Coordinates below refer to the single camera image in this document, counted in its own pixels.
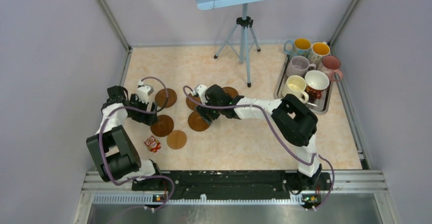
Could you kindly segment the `dark wooden coaster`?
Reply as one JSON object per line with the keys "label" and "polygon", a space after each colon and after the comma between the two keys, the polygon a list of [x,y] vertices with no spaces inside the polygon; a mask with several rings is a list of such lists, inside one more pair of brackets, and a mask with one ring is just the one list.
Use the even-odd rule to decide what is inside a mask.
{"label": "dark wooden coaster", "polygon": [[223,87],[222,89],[231,98],[235,98],[239,95],[238,91],[233,87]]}
{"label": "dark wooden coaster", "polygon": [[158,107],[165,105],[165,108],[173,106],[177,101],[177,94],[173,89],[168,88],[167,93],[164,89],[159,90],[155,95],[155,103]]}
{"label": "dark wooden coaster", "polygon": [[199,115],[198,112],[194,111],[192,112],[188,117],[188,125],[189,127],[196,132],[202,132],[207,130],[210,125],[205,122],[202,117]]}
{"label": "dark wooden coaster", "polygon": [[198,104],[196,104],[194,101],[196,101],[197,103],[201,103],[201,99],[199,96],[194,96],[192,93],[189,93],[188,96],[191,97],[191,99],[189,99],[188,97],[186,98],[186,105],[189,109],[195,111]]}
{"label": "dark wooden coaster", "polygon": [[150,126],[151,132],[157,137],[168,136],[174,129],[174,121],[168,115],[160,115],[157,122]]}

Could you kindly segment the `light wooden coaster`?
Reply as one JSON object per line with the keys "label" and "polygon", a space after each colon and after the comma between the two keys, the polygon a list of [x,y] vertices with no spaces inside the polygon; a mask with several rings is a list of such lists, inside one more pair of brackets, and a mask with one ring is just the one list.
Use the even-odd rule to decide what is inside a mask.
{"label": "light wooden coaster", "polygon": [[187,142],[187,136],[185,132],[181,130],[172,131],[167,137],[167,145],[173,150],[181,149]]}

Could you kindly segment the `metal tray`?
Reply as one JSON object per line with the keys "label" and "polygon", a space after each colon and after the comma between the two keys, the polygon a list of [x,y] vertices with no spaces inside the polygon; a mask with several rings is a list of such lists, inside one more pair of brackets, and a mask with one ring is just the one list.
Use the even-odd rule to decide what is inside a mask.
{"label": "metal tray", "polygon": [[[275,99],[283,98],[282,88],[288,79],[288,76],[286,75],[285,71],[286,71],[286,68],[288,67],[289,63],[290,63],[290,56],[287,54],[285,57],[284,64],[282,65],[282,69],[281,69],[279,78],[278,78],[277,83],[276,83],[276,87],[275,87],[275,91],[274,91],[274,98]],[[330,85],[328,86],[328,88],[322,92],[322,97],[320,99],[310,99],[306,103],[306,106],[316,114],[323,115],[323,114],[327,113],[327,111],[329,109],[329,104],[330,104],[332,86],[333,86],[333,83],[330,82]]]}

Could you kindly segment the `pink mug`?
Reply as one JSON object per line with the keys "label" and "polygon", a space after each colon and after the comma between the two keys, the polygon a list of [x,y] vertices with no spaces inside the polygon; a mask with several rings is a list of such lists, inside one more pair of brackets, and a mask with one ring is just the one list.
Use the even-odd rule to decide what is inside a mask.
{"label": "pink mug", "polygon": [[332,55],[322,58],[321,63],[318,65],[318,71],[323,72],[330,81],[342,81],[343,73],[340,71],[341,61]]}

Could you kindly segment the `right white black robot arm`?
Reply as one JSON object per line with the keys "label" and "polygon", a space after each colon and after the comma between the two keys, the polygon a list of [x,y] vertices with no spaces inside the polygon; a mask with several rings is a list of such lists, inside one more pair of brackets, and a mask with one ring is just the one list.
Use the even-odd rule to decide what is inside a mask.
{"label": "right white black robot arm", "polygon": [[322,165],[316,151],[317,116],[295,95],[273,100],[231,97],[222,87],[197,85],[191,90],[200,98],[196,110],[208,125],[223,115],[227,119],[264,119],[282,147],[298,162],[299,184],[313,189]]}

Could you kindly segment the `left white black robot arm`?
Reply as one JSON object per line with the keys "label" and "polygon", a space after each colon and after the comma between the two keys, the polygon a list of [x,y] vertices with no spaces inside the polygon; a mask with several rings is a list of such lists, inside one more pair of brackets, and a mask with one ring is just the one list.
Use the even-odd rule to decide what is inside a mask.
{"label": "left white black robot arm", "polygon": [[139,85],[136,93],[128,95],[128,90],[122,86],[107,89],[108,99],[103,104],[101,124],[96,134],[86,139],[86,145],[101,179],[110,181],[103,156],[111,149],[119,151],[106,156],[106,164],[114,180],[120,180],[126,175],[138,172],[142,167],[139,154],[130,137],[124,129],[126,119],[151,126],[157,119],[157,105],[149,102],[153,87]]}

